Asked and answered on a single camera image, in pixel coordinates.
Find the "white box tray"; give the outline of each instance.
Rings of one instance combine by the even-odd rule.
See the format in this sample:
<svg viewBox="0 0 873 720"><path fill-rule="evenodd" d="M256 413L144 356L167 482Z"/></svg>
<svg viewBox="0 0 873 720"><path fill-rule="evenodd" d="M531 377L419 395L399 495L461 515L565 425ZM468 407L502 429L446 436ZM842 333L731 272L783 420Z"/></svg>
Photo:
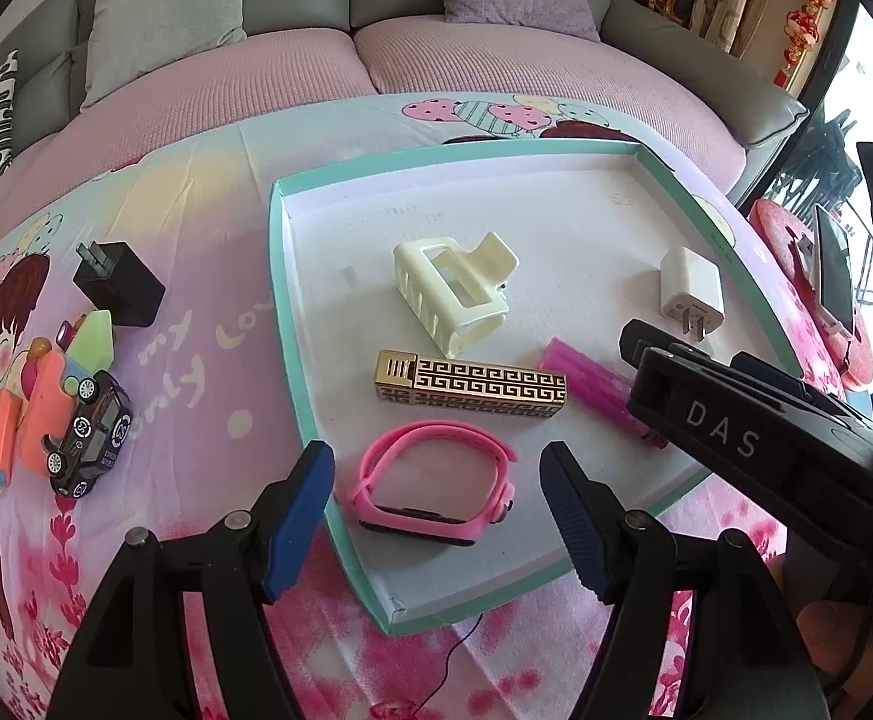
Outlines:
<svg viewBox="0 0 873 720"><path fill-rule="evenodd" d="M381 349L439 356L397 292L393 247L449 236L468 250L490 230L520 265L507 285L505 324L462 359L535 367L558 336L631 375L617 347L630 319L681 332L660 316L658 268L670 247L687 245L721 268L726 322L704 348L721 362L745 349L794 370L793 351L771 346L769 338L785 336L769 305L755 299L756 285L732 247L665 165L636 143L462 143L362 157L280 180L270 209L271 269L297 421L304 442L318 438L334 450L329 531L359 598L393 635L464 619L569 570L539 484L540 451L551 440L567 442L589 476L611 485L627 508L660 512L707 473L673 446L650 448L623 435L572 397L545 420L377 399ZM519 454L512 512L476 546L371 533L346 504L366 447L428 418L471 422ZM433 442L407 452L375 499L468 518L492 478L490 461L472 450Z"/></svg>

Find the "white phone charger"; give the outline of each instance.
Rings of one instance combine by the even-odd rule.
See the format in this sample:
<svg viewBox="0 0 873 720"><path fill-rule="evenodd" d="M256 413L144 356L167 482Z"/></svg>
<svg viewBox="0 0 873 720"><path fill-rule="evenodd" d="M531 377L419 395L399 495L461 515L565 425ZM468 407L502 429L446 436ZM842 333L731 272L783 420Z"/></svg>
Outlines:
<svg viewBox="0 0 873 720"><path fill-rule="evenodd" d="M673 247L660 262L660 314L683 325L697 341L725 319L719 269L687 247Z"/></svg>

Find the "black cable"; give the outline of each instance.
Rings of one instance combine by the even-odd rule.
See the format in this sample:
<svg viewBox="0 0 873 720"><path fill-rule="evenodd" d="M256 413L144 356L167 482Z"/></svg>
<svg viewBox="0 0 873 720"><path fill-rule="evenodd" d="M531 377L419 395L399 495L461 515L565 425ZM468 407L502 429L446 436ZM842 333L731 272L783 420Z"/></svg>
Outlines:
<svg viewBox="0 0 873 720"><path fill-rule="evenodd" d="M439 685L436 685L436 689L433 690L430 695L425 697L425 699L423 699L423 703L419 704L419 706L413 710L413 717L416 717L416 713L419 712L420 709L423 709L423 707L425 707L430 702L430 699L443 689L443 685L446 684L446 680L449 680L449 659L452 658L452 654L457 651L457 647L461 645L464 641L468 640L468 638L476 632L476 629L479 627L479 623L481 623L482 621L483 615L481 614L476 618L476 624L473 625L473 630L471 630L467 635L465 635L465 637L462 637L461 640L459 640L456 644L452 645L452 647L449 648L449 652L447 652L446 654L446 666L443 671L443 679L440 680Z"/></svg>
<svg viewBox="0 0 873 720"><path fill-rule="evenodd" d="M836 693L843 685L846 684L846 680L852 677L853 672L857 670L860 665L860 661L862 660L862 655L866 651L866 645L869 643L869 636L873 632L873 592L870 595L869 605L866 607L866 616L862 618L862 624L860 625L860 630L857 631L856 641L853 642L853 651L850 653L849 658L846 661L846 664L843 665L843 668L836 674L836 677L833 677L831 680L826 683L825 688L823 688L823 692L826 694L826 697L829 698Z"/></svg>

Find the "cartoon bedsheet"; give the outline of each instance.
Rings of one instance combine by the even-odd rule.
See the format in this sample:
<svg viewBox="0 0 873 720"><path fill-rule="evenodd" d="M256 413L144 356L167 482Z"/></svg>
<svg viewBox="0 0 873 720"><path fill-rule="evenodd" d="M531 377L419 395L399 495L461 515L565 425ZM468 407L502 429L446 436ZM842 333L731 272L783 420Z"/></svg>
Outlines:
<svg viewBox="0 0 873 720"><path fill-rule="evenodd" d="M268 285L273 181L371 152L561 136L638 138L714 218L728 224L734 213L676 148L615 111L511 95L392 95L290 109L174 143L56 199L0 240L0 386L17 383L35 338L55 338L62 322L92 309L73 285L80 242L130 242L167 288L152 327L116 329L111 372L136 418L113 471L80 500L55 496L46 474L19 458L0 485L0 695L17 717L46 712L68 644L128 528L145 524L160 538L202 531L248 507L298 455ZM12 214L12 205L1 212ZM746 256L769 255L754 247ZM805 311L791 295L768 297L808 378L836 388ZM732 523L765 554L782 536L718 480L668 519L701 535ZM688 603L674 605L657 712L678 685ZM199 611L188 603L198 689L204 717L221 720ZM493 611L454 655L447 685L413 714L470 625L387 640L358 608L322 533L300 586L267 616L311 720L565 716L568 686L582 684L607 619L572 576Z"/></svg>

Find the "blue gripper pad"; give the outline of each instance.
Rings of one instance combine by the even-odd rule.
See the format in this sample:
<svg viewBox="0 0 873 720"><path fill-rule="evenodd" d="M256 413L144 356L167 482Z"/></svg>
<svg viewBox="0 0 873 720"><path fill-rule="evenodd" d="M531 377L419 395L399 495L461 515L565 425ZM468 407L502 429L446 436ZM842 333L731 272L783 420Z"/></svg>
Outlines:
<svg viewBox="0 0 873 720"><path fill-rule="evenodd" d="M545 447L540 455L540 486L550 513L580 584L605 600L613 582L606 567L606 542L581 494L590 484L563 442L552 442Z"/></svg>
<svg viewBox="0 0 873 720"><path fill-rule="evenodd" d="M310 552L313 535L332 493L336 469L329 445L310 442L289 477L281 483L289 501L270 536L269 560L262 580L263 595L270 604L300 578L303 560Z"/></svg>

